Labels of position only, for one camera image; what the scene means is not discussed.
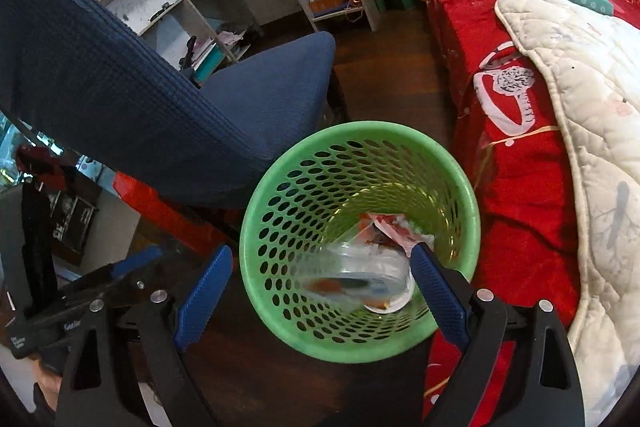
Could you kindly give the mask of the person left hand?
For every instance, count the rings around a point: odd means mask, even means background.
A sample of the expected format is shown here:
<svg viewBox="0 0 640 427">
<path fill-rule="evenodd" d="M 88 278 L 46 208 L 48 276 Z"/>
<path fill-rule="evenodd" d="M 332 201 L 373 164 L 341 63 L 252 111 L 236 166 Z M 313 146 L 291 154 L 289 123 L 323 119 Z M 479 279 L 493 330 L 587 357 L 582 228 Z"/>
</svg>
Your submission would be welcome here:
<svg viewBox="0 0 640 427">
<path fill-rule="evenodd" d="M 32 371 L 34 372 L 35 382 L 40 388 L 47 406 L 55 412 L 58 408 L 58 394 L 62 384 L 61 376 L 44 367 L 39 361 L 35 361 Z"/>
</svg>

